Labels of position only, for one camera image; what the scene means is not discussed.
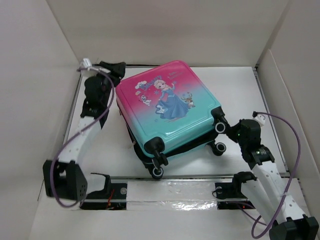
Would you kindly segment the pink and teal kids suitcase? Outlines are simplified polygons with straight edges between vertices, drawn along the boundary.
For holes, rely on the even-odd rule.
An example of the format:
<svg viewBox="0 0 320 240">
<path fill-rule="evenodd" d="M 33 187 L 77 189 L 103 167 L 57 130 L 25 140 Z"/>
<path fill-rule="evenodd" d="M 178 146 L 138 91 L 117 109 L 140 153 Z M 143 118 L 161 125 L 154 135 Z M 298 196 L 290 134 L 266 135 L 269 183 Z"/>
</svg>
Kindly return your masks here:
<svg viewBox="0 0 320 240">
<path fill-rule="evenodd" d="M 152 178 L 163 177 L 170 158 L 200 146 L 210 146 L 216 156 L 226 151 L 216 142 L 227 130 L 222 106 L 185 62 L 123 79 L 115 92 L 134 151 Z"/>
</svg>

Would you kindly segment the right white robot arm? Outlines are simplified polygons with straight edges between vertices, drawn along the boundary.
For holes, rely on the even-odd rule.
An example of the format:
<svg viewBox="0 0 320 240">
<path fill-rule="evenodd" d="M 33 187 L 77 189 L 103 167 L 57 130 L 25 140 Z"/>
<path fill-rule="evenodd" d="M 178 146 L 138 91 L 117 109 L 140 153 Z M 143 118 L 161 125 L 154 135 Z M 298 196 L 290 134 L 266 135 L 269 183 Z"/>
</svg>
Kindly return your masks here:
<svg viewBox="0 0 320 240">
<path fill-rule="evenodd" d="M 284 182 L 271 151 L 261 143 L 261 126 L 253 119 L 242 119 L 226 129 L 229 139 L 240 147 L 241 156 L 250 170 L 235 174 L 231 191 L 237 197 L 245 196 L 266 223 L 265 230 L 252 237 L 268 234 L 271 240 L 314 240 L 319 223 L 307 216 L 291 194 L 292 182 Z"/>
</svg>

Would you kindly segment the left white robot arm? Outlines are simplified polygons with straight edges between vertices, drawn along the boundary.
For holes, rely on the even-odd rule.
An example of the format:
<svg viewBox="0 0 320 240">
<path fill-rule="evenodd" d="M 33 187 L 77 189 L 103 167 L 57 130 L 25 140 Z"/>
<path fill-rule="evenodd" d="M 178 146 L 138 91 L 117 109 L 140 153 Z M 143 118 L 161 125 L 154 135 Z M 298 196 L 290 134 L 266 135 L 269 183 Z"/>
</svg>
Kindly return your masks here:
<svg viewBox="0 0 320 240">
<path fill-rule="evenodd" d="M 88 198 L 108 198 L 112 194 L 111 177 L 103 173 L 84 175 L 82 162 L 91 143 L 103 129 L 116 97 L 116 87 L 126 74 L 126 63 L 84 58 L 78 72 L 93 72 L 84 82 L 84 100 L 80 119 L 72 137 L 43 166 L 46 195 L 63 208 L 82 204 Z"/>
</svg>

